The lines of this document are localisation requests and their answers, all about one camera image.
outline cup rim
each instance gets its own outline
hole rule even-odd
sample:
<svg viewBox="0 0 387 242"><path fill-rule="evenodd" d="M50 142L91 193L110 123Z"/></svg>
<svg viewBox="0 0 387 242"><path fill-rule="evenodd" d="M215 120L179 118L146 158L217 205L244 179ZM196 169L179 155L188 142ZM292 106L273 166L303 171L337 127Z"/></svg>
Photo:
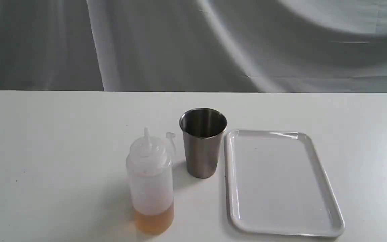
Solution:
<svg viewBox="0 0 387 242"><path fill-rule="evenodd" d="M181 126L181 120L182 120L188 113L193 112L193 111L195 111L195 110L211 110L211 111L213 111L213 112L216 112L218 115L222 115L223 118L225 119L225 127L224 127L223 130L222 130L221 132L219 132L217 135L213 135L213 136L206 137L206 138L204 138L204 137L198 137L198 136L195 136L195 135L191 135L191 134L188 133L186 130L184 130L184 128ZM225 117L225 115L223 115L223 113L217 111L216 109L211 109L211 108L194 108L194 109L189 109L189 110L187 110L186 112L184 112L184 113L181 115L180 119L178 120L178 125L180 126L180 129L183 131L183 133L187 133L188 135L190 135L190 136L192 136L192 137L195 137L195 138L197 138L197 139L212 139L212 138L214 138L214 137L216 137L216 136L219 136L219 135L221 135L222 133L225 132L226 128L228 127L228 120L227 120L227 118Z"/></svg>

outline orange liquid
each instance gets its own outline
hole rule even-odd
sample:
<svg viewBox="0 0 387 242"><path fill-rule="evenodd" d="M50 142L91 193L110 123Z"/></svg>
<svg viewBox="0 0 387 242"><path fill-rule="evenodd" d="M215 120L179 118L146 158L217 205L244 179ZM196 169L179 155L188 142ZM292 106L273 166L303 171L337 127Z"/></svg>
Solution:
<svg viewBox="0 0 387 242"><path fill-rule="evenodd" d="M174 202L171 206L157 215L144 215L134 208L134 222L137 229L144 233L158 235L170 227L174 219Z"/></svg>

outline stainless steel cup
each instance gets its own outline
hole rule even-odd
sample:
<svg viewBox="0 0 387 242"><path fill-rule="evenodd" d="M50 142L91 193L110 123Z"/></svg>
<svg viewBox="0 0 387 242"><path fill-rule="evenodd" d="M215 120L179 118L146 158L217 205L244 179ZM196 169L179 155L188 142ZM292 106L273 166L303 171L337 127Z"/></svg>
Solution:
<svg viewBox="0 0 387 242"><path fill-rule="evenodd" d="M191 109L181 116L189 174L204 179L215 173L227 124L225 116L214 109Z"/></svg>

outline plastic tray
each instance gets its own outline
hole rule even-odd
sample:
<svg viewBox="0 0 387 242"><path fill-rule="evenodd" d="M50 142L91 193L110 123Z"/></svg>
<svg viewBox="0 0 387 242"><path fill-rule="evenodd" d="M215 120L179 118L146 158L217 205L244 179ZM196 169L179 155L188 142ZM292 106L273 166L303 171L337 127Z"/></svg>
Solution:
<svg viewBox="0 0 387 242"><path fill-rule="evenodd" d="M302 133L232 130L225 138L230 216L246 232L337 237L344 221Z"/></svg>

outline white table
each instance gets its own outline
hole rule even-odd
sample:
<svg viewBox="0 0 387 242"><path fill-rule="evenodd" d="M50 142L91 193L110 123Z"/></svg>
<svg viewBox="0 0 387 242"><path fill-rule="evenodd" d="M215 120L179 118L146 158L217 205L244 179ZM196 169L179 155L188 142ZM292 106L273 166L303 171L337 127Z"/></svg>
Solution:
<svg viewBox="0 0 387 242"><path fill-rule="evenodd" d="M387 94L0 91L0 241L312 241L244 234L228 222L224 160L183 167L180 115L220 110L229 129L308 134L346 221L338 241L387 241ZM175 219L157 237L131 222L125 158L144 127L175 132Z"/></svg>

